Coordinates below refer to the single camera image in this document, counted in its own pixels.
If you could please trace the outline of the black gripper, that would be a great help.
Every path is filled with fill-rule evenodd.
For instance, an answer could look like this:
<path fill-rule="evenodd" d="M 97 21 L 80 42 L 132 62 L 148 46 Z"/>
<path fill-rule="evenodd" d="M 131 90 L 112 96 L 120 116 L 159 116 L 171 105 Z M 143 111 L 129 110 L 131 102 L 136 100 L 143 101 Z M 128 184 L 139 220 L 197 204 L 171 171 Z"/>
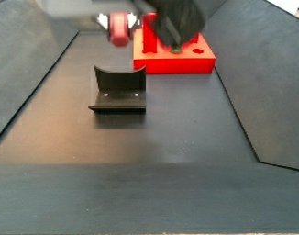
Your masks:
<path fill-rule="evenodd" d="M 195 0 L 144 0 L 156 10 L 156 18 L 151 23 L 157 38 L 165 46 L 181 46 L 191 41 L 205 24 L 204 13 Z M 109 29 L 109 16 L 99 13 L 99 25 Z M 127 14 L 129 29 L 140 27 L 140 18 L 133 13 Z"/>

